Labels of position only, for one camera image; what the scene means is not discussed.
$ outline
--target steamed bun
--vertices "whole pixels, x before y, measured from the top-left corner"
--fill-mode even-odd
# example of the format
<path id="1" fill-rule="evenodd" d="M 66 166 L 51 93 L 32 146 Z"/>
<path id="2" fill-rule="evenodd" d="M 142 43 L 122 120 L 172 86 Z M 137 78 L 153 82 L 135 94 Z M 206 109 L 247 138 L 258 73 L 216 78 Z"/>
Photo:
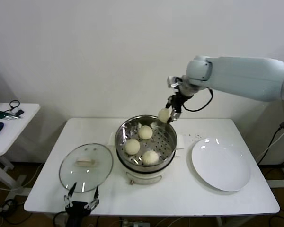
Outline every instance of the steamed bun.
<path id="1" fill-rule="evenodd" d="M 156 151 L 154 150 L 149 150 L 146 151 L 143 155 L 142 155 L 142 162 L 145 165 L 152 165 L 155 164 L 159 161 L 159 155 L 157 154 Z"/>
<path id="2" fill-rule="evenodd" d="M 143 140 L 148 140 L 152 137 L 152 129 L 150 126 L 144 125 L 142 126 L 139 131 L 138 135 L 140 136 L 141 139 Z"/>
<path id="3" fill-rule="evenodd" d="M 158 118 L 161 122 L 167 123 L 168 119 L 170 118 L 169 109 L 163 108 L 158 113 Z"/>
<path id="4" fill-rule="evenodd" d="M 125 152 L 129 155 L 135 155 L 140 150 L 140 143 L 136 139 L 130 139 L 125 144 Z"/>

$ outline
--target table leg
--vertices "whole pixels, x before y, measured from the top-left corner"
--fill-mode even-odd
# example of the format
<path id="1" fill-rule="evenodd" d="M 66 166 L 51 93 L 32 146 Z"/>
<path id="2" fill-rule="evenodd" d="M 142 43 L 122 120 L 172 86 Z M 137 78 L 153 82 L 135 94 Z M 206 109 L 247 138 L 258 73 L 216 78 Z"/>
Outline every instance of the table leg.
<path id="1" fill-rule="evenodd" d="M 4 165 L 7 166 L 9 169 L 14 169 L 14 165 L 11 164 L 11 162 L 6 158 L 1 156 L 0 157 L 0 162 Z"/>
<path id="2" fill-rule="evenodd" d="M 227 221 L 226 223 L 222 223 L 221 218 L 217 217 L 217 221 L 218 221 L 219 227 L 239 227 L 253 218 L 254 218 L 253 215 L 236 216 L 236 217 L 233 217 L 230 221 Z"/>
<path id="3" fill-rule="evenodd" d="M 19 188 L 21 185 L 16 182 L 10 175 L 0 168 L 0 181 L 2 181 L 9 188 Z"/>
<path id="4" fill-rule="evenodd" d="M 17 179 L 17 183 L 19 185 L 22 185 L 22 183 L 25 181 L 26 179 L 26 175 L 20 175 Z M 9 199 L 13 199 L 15 198 L 16 195 L 20 195 L 20 196 L 28 196 L 30 193 L 31 188 L 20 188 L 18 190 L 14 190 L 14 191 L 10 191 L 9 194 L 7 195 L 7 197 L 5 198 L 5 200 L 9 200 Z"/>

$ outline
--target floor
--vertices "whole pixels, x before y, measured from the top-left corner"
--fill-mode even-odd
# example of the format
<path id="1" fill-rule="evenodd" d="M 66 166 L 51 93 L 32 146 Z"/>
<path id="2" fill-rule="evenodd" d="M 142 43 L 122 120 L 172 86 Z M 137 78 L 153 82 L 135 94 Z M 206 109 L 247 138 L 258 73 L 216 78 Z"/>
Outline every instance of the floor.
<path id="1" fill-rule="evenodd" d="M 13 170 L 9 170 L 8 173 L 16 179 L 20 174 L 28 175 L 27 179 L 30 179 L 37 169 L 37 165 L 28 165 L 28 164 L 15 164 L 15 168 Z M 262 170 L 263 174 L 267 173 L 269 169 Z M 275 169 L 270 171 L 267 176 L 267 180 L 275 180 L 275 179 L 284 179 L 284 175 L 281 170 Z M 34 184 L 34 180 L 27 186 L 32 187 Z M 284 188 L 282 189 L 273 189 L 272 190 L 275 197 L 277 198 L 280 207 L 284 210 Z M 0 204 L 4 202 L 4 198 L 8 192 L 0 190 Z M 25 197 L 17 197 L 16 200 L 18 203 L 23 203 L 25 201 Z M 284 217 L 284 213 L 281 211 L 278 215 Z M 23 210 L 23 206 L 18 206 L 16 212 L 8 218 L 9 222 L 20 222 L 26 217 L 29 216 L 29 213 Z M 269 227 L 268 221 L 272 215 L 261 215 L 253 218 L 246 224 L 242 225 L 242 227 Z M 144 221 L 149 222 L 151 227 L 156 226 L 156 224 L 163 219 L 163 217 L 134 217 L 134 218 L 126 218 L 128 221 Z M 166 227 L 172 221 L 177 218 L 167 218 L 162 221 L 157 227 Z M 15 225 L 11 225 L 4 221 L 1 224 L 2 219 L 0 218 L 0 227 L 14 227 Z M 96 227 L 97 217 L 90 216 L 83 220 L 83 227 Z M 21 227 L 51 227 L 53 226 L 52 220 L 44 214 L 32 214 L 32 216 L 22 224 L 17 226 Z M 98 219 L 98 227 L 118 227 L 120 226 L 119 217 L 106 217 L 101 216 Z M 216 227 L 216 220 L 214 217 L 202 217 L 202 218 L 183 218 L 177 222 L 175 222 L 172 227 Z M 284 227 L 284 220 L 281 218 L 273 218 L 271 222 L 271 227 Z"/>

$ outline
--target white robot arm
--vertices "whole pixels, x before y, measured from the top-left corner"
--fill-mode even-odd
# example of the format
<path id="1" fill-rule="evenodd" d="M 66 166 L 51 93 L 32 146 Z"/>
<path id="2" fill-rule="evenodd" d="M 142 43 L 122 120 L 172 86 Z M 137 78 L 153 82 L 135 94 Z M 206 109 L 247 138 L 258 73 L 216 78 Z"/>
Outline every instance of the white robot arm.
<path id="1" fill-rule="evenodd" d="M 170 96 L 166 108 L 172 106 L 169 122 L 181 115 L 184 102 L 199 90 L 209 88 L 255 100 L 284 100 L 284 62 L 265 58 L 196 56 L 187 66 L 186 75 L 169 77 L 168 86 L 176 94 Z"/>

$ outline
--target stainless steel pot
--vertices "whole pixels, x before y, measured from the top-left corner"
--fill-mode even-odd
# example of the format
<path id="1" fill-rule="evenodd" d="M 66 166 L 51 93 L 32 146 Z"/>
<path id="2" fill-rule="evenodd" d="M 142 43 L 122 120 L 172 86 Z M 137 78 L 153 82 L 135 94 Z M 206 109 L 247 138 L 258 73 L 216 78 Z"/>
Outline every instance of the stainless steel pot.
<path id="1" fill-rule="evenodd" d="M 153 130 L 153 136 L 149 140 L 139 138 L 139 126 L 148 125 Z M 125 144 L 129 139 L 140 142 L 140 150 L 136 155 L 128 155 L 125 152 Z M 162 123 L 157 117 L 151 115 L 136 116 L 125 121 L 115 135 L 115 147 L 121 163 L 128 169 L 142 174 L 151 174 L 164 169 L 175 156 L 177 135 L 170 124 Z M 159 162 L 146 166 L 142 162 L 142 155 L 154 150 L 158 153 Z"/>

